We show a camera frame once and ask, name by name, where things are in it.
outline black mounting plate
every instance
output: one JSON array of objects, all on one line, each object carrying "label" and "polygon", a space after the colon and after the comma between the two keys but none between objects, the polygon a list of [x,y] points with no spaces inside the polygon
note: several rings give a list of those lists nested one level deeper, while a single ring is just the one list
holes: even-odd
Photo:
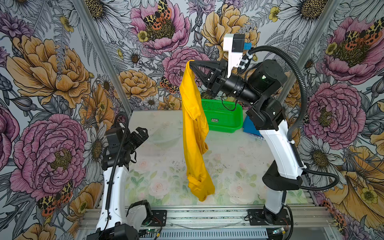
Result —
[{"label": "black mounting plate", "polygon": [[[252,216],[249,217],[249,224],[251,226],[266,226],[266,225],[270,225],[268,223],[266,223],[264,220],[258,218],[258,216],[261,216],[262,215],[262,212],[263,212],[263,209],[248,209],[248,215],[249,216]],[[286,225],[288,223],[288,225],[291,225],[291,220],[288,216],[288,211],[286,209],[282,209],[278,214],[277,214],[277,221],[274,225]]]},{"label": "black mounting plate", "polygon": [[152,215],[161,222],[152,220],[148,227],[164,227],[167,223],[167,210],[152,210]]}]

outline butterfly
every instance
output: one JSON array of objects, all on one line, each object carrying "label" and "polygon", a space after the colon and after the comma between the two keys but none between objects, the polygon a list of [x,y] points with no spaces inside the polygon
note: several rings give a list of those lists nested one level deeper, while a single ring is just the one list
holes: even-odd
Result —
[{"label": "butterfly", "polygon": [[373,45],[382,37],[382,32],[384,28],[384,17],[377,20],[372,24],[368,29],[360,32],[358,31],[348,31],[345,33],[345,49],[348,51],[354,50],[359,43],[365,44],[368,46]]},{"label": "butterfly", "polygon": [[166,77],[162,77],[160,80],[160,87],[165,88],[169,93],[178,93],[180,91],[178,86],[172,85]]},{"label": "butterfly", "polygon": [[143,18],[147,26],[151,26],[153,30],[160,30],[162,25],[166,23],[172,16],[172,10],[168,7],[166,0],[159,0],[155,15],[149,15]]},{"label": "butterfly", "polygon": [[39,199],[37,206],[41,209],[41,215],[43,217],[49,217],[55,212],[56,208],[60,208],[62,204],[69,203],[72,196],[73,182],[69,181],[56,195]]},{"label": "butterfly", "polygon": [[336,227],[338,228],[340,233],[343,233],[345,230],[345,227],[347,226],[346,220],[344,216],[337,210],[336,208],[332,207],[332,205],[327,200],[322,200],[319,203],[319,206],[326,207],[327,210],[330,212],[331,217],[334,220],[334,223]]}]

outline black cable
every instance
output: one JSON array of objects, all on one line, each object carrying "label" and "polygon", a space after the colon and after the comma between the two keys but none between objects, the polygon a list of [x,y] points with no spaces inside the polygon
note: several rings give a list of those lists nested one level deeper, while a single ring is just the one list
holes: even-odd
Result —
[{"label": "black cable", "polygon": [[288,211],[289,211],[289,217],[291,219],[291,229],[289,230],[289,233],[288,233],[288,237],[285,239],[285,240],[289,240],[292,236],[292,233],[293,233],[293,215],[292,215],[292,210],[291,208],[288,206],[288,205],[284,205],[284,207],[288,208]]},{"label": "black cable", "polygon": [[337,175],[332,174],[332,173],[328,173],[328,172],[313,171],[313,170],[310,170],[309,168],[305,169],[304,165],[303,165],[303,163],[301,161],[299,152],[297,151],[297,148],[296,148],[295,144],[292,143],[292,133],[293,133],[293,131],[295,129],[297,129],[299,126],[302,125],[303,119],[305,117],[305,114],[307,113],[307,108],[308,108],[308,96],[307,96],[307,90],[306,90],[304,76],[301,73],[301,70],[299,69],[299,67],[296,65],[295,61],[286,52],[284,52],[283,50],[281,50],[281,49],[279,49],[277,47],[274,47],[274,46],[258,46],[256,48],[252,48],[252,49],[247,51],[247,53],[243,56],[242,59],[244,61],[248,60],[248,62],[245,64],[245,68],[242,69],[242,67],[244,65],[244,61],[241,61],[240,64],[239,64],[239,67],[237,68],[237,72],[239,74],[242,74],[248,68],[248,66],[249,66],[249,64],[248,64],[248,63],[250,63],[250,59],[249,59],[250,57],[249,56],[252,56],[254,53],[259,52],[259,51],[268,51],[268,52],[274,53],[274,54],[278,55],[279,57],[281,57],[288,64],[288,66],[292,69],[292,72],[295,75],[295,77],[297,79],[297,82],[299,83],[300,94],[301,94],[300,113],[299,113],[299,116],[296,119],[295,123],[288,129],[288,132],[287,132],[287,138],[288,138],[288,141],[291,142],[290,145],[291,145],[293,154],[295,155],[297,164],[299,165],[300,168],[303,169],[303,171],[305,171],[307,173],[311,173],[311,174],[315,174],[315,175],[321,175],[321,176],[328,176],[328,177],[334,178],[334,181],[331,184],[329,184],[327,186],[324,186],[324,187],[313,188],[313,187],[302,186],[301,188],[302,189],[306,189],[306,190],[319,191],[319,190],[330,189],[330,188],[336,186],[336,184],[339,183],[339,177]]},{"label": "black cable", "polygon": [[235,111],[236,110],[236,105],[237,105],[237,99],[236,99],[236,101],[235,101],[235,108],[233,108],[233,109],[228,109],[225,105],[224,105],[224,102],[223,102],[223,94],[221,94],[221,104],[223,104],[223,107],[225,107],[225,109],[226,110],[228,110],[228,111]]},{"label": "black cable", "polygon": [[108,210],[108,215],[107,215],[107,224],[105,225],[104,229],[102,230],[100,235],[95,240],[99,239],[103,235],[105,229],[107,228],[108,222],[109,222],[109,210]]},{"label": "black cable", "polygon": [[121,149],[122,149],[122,147],[124,145],[125,138],[127,137],[127,134],[128,134],[128,121],[126,121],[124,123],[124,128],[125,128],[124,135],[122,136],[118,152],[116,153],[115,161],[113,162],[111,176],[109,177],[108,192],[107,192],[107,198],[106,198],[106,201],[105,201],[105,209],[108,210],[108,214],[109,214],[109,206],[110,206],[110,203],[111,203],[113,178],[115,177],[116,166],[117,166],[117,164],[119,162],[119,156],[120,156],[120,153],[121,153]]}]

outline metal vent grille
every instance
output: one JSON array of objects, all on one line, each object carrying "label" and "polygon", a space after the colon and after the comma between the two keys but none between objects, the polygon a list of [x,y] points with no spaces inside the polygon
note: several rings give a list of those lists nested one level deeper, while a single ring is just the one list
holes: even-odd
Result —
[{"label": "metal vent grille", "polygon": [[[140,240],[151,240],[154,234],[149,233]],[[189,230],[189,229],[163,229],[158,240],[182,239],[256,239],[268,238],[265,228],[232,228],[232,229],[210,229],[210,230]]]}]

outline blue object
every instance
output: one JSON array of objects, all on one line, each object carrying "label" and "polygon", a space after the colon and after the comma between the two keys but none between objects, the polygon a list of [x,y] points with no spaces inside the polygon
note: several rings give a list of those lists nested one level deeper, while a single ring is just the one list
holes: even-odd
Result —
[{"label": "blue object", "polygon": [[255,134],[255,135],[258,135],[258,136],[262,136],[260,134],[259,130],[256,130],[255,125],[253,124],[251,119],[249,119],[249,116],[247,116],[245,118],[245,120],[244,120],[243,131],[247,132],[247,133]]},{"label": "blue object", "polygon": [[244,50],[249,50],[252,47],[252,43],[244,43]]}]

